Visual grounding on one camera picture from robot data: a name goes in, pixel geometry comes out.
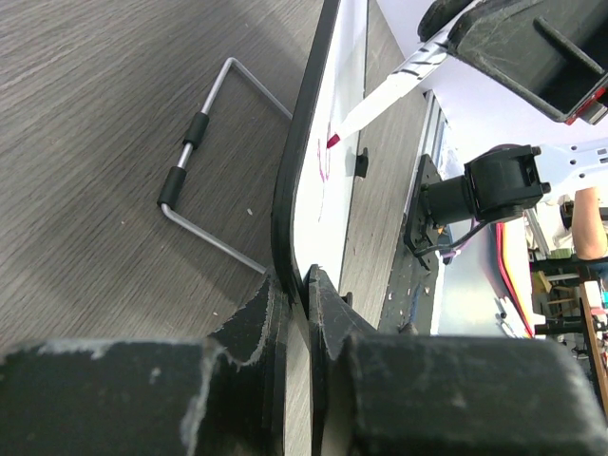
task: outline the marker tip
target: marker tip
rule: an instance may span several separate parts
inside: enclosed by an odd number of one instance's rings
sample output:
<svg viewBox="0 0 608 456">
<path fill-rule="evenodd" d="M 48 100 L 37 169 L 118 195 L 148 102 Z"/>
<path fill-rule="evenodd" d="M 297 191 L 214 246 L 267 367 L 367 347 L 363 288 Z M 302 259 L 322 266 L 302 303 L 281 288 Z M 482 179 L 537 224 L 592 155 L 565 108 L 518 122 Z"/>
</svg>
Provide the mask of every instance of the marker tip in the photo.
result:
<svg viewBox="0 0 608 456">
<path fill-rule="evenodd" d="M 336 134 L 333 135 L 329 141 L 327 141 L 327 148 L 331 149 L 332 147 L 334 147 L 336 144 L 338 144 L 340 142 L 340 137 Z"/>
</svg>

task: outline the desk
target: desk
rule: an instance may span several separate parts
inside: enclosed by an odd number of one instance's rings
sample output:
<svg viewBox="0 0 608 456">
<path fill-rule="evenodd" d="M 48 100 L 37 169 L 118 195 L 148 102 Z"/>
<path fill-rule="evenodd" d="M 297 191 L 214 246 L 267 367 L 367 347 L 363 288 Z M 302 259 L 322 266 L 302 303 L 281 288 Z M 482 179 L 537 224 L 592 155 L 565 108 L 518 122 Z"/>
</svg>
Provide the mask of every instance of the desk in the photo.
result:
<svg viewBox="0 0 608 456">
<path fill-rule="evenodd" d="M 596 342 L 596 332 L 594 331 L 593 317 L 591 316 L 591 306 L 589 303 L 589 295 L 587 289 L 583 286 L 580 289 L 580 314 L 583 316 L 583 336 L 587 347 L 589 347 L 590 356 L 589 363 L 591 364 L 591 372 L 595 377 L 594 389 L 601 403 L 601 406 L 608 418 L 608 373 L 606 366 L 601 359 L 598 343 Z"/>
</svg>

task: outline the whiteboard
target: whiteboard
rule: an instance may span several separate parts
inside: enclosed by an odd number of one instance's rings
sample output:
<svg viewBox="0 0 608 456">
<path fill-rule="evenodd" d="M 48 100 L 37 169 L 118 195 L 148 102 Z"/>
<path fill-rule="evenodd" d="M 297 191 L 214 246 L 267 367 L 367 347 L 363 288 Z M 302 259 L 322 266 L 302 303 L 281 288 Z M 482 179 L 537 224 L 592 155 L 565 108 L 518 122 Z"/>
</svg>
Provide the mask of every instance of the whiteboard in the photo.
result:
<svg viewBox="0 0 608 456">
<path fill-rule="evenodd" d="M 363 100 L 368 0 L 341 0 L 295 196 L 294 254 L 301 278 L 318 264 L 337 288 L 359 135 L 326 147 L 333 125 Z"/>
</svg>

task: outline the electrical cable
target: electrical cable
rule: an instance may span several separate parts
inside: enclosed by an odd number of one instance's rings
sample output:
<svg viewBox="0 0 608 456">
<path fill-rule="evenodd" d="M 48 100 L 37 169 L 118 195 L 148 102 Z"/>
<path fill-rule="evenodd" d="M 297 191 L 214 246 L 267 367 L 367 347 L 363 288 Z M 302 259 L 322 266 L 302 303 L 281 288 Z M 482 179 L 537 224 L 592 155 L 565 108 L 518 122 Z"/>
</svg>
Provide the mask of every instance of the electrical cable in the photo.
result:
<svg viewBox="0 0 608 456">
<path fill-rule="evenodd" d="M 482 231 L 487 226 L 487 222 L 480 223 L 475 228 L 470 230 L 460 239 L 452 242 L 451 244 L 440 244 L 440 245 L 432 245 L 427 247 L 426 249 L 417 250 L 414 252 L 415 257 L 423 257 L 426 254 L 430 254 L 431 252 L 437 252 L 438 250 L 452 250 L 460 247 L 462 244 L 467 242 L 469 239 L 473 238 L 477 233 Z"/>
</svg>

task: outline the white wall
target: white wall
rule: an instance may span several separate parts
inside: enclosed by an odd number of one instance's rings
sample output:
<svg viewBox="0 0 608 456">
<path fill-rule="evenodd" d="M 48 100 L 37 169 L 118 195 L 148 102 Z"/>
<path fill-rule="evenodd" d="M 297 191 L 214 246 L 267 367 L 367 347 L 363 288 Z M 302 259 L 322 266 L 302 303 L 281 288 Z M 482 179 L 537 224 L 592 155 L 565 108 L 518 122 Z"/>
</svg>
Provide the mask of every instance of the white wall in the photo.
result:
<svg viewBox="0 0 608 456">
<path fill-rule="evenodd" d="M 377 0 L 404 55 L 419 46 L 418 24 L 432 0 Z M 463 162 L 498 144 L 562 144 L 608 138 L 608 119 L 596 126 L 553 123 L 502 85 L 455 59 L 423 84 L 432 88 Z"/>
</svg>

